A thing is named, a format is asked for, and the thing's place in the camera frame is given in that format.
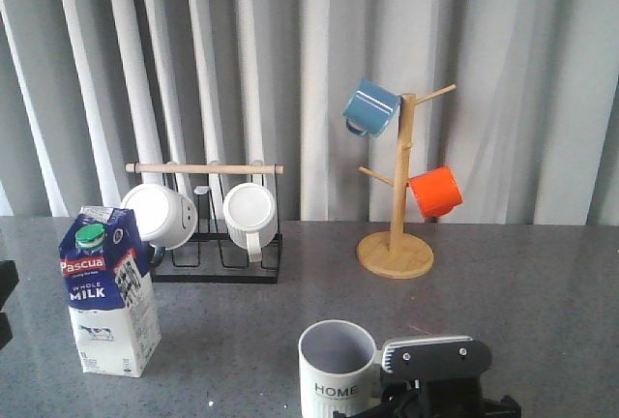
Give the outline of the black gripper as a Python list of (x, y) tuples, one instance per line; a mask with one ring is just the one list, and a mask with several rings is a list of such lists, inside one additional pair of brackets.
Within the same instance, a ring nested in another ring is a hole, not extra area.
[(479, 375), (433, 381), (380, 376), (380, 402), (354, 417), (520, 417), (521, 405), (510, 395), (483, 395)]
[(3, 310), (6, 302), (18, 284), (18, 273), (13, 260), (2, 260), (0, 267), (0, 303), (2, 310), (0, 314), (0, 349), (3, 349), (4, 346), (13, 338), (13, 331), (10, 321), (7, 314), (4, 313)]

